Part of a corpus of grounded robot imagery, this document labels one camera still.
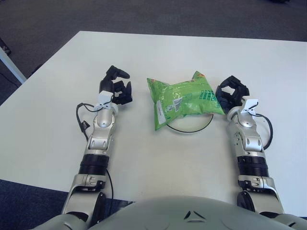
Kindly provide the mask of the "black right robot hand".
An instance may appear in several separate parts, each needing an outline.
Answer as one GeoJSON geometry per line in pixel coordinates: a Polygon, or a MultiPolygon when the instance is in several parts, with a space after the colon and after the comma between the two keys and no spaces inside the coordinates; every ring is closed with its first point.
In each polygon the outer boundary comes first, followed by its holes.
{"type": "Polygon", "coordinates": [[[223,109],[223,112],[227,114],[233,107],[242,105],[241,100],[243,96],[249,96],[249,90],[239,79],[230,76],[217,86],[215,96],[223,109]],[[223,91],[222,88],[225,87],[234,89],[234,92],[228,93],[223,91]]]}

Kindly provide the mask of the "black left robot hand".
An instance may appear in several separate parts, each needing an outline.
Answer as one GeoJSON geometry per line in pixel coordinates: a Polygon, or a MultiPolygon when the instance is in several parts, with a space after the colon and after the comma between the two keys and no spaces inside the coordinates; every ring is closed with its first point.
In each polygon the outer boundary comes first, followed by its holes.
{"type": "Polygon", "coordinates": [[[129,81],[126,86],[122,80],[114,83],[117,77],[129,79],[130,75],[112,65],[106,72],[106,76],[100,81],[99,92],[110,92],[112,94],[110,102],[115,104],[124,105],[132,102],[131,82],[129,81]]]}

